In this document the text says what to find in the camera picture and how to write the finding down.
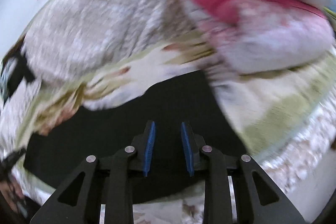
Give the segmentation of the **person left hand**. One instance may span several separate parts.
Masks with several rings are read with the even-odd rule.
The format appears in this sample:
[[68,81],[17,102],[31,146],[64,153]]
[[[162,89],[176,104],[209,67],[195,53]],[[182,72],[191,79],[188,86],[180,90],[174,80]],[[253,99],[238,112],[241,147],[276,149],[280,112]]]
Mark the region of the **person left hand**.
[[25,195],[23,194],[21,186],[13,174],[10,174],[6,181],[1,181],[1,194],[8,203],[9,207],[15,213],[19,213],[16,200],[24,201]]

